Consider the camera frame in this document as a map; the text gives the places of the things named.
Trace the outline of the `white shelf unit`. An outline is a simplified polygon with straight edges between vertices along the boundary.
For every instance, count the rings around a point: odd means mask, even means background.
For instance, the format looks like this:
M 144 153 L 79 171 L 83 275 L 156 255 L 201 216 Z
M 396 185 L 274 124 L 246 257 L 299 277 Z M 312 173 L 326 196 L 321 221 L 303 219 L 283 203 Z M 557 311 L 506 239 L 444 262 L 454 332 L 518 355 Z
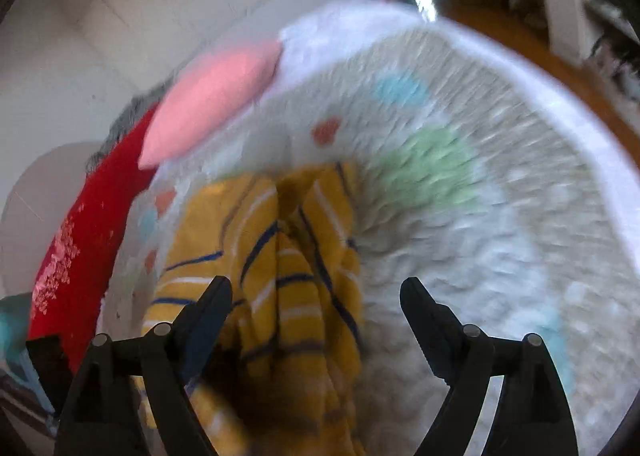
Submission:
M 639 35 L 618 0 L 544 0 L 554 55 L 591 64 L 627 99 L 639 100 Z

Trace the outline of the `pink pillow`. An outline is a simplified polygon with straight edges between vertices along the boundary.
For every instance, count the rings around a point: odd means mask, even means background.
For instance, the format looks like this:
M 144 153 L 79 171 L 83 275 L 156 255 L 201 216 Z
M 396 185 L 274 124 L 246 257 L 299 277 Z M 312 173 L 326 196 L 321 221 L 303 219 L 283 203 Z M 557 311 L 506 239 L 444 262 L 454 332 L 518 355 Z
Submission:
M 146 130 L 138 165 L 142 169 L 188 153 L 262 95 L 276 75 L 278 40 L 205 55 L 179 75 Z

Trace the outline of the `patterned quilted bedspread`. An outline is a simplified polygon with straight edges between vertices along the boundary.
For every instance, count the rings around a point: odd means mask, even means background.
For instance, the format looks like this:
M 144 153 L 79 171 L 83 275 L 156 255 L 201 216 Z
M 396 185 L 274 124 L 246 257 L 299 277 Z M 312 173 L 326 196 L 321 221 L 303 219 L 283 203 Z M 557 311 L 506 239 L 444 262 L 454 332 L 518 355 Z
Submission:
M 639 390 L 639 183 L 605 139 L 560 113 L 556 90 L 526 99 L 440 31 L 369 44 L 158 170 L 129 213 L 100 327 L 139 331 L 198 189 L 352 161 L 366 451 L 411 454 L 445 397 L 400 309 L 400 284 L 416 276 L 489 335 L 539 333 L 579 451 L 598 454 Z

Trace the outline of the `red floral duvet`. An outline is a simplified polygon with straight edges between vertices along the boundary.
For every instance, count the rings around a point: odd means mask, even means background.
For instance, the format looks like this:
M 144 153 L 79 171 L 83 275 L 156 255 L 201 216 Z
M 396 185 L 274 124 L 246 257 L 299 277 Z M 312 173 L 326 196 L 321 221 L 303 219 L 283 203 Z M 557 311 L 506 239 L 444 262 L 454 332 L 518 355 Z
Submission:
M 131 204 L 155 174 L 138 168 L 154 112 L 148 110 L 88 175 L 35 279 L 27 338 L 60 338 L 72 372 L 77 372 L 96 332 Z

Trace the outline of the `grey knitted blanket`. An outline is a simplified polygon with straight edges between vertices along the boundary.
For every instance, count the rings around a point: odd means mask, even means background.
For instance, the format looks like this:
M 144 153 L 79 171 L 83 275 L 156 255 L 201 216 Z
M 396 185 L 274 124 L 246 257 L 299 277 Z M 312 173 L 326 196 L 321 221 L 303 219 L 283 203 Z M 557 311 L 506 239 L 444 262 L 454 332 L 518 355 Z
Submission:
M 151 90 L 138 94 L 130 99 L 119 116 L 112 123 L 104 142 L 96 153 L 88 159 L 85 171 L 90 176 L 112 150 L 127 136 L 127 134 L 146 115 L 154 104 L 157 104 L 174 83 L 175 77 L 171 75 L 162 83 L 158 83 Z

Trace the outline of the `yellow striped knit sweater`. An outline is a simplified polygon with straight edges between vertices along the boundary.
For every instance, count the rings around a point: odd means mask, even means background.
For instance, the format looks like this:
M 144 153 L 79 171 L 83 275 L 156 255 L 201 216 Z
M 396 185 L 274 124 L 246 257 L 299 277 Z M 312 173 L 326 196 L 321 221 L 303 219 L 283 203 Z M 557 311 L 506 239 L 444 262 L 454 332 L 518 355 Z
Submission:
M 184 205 L 142 327 L 230 281 L 230 314 L 186 388 L 217 453 L 362 453 L 357 186 L 352 164 L 323 164 L 223 179 Z

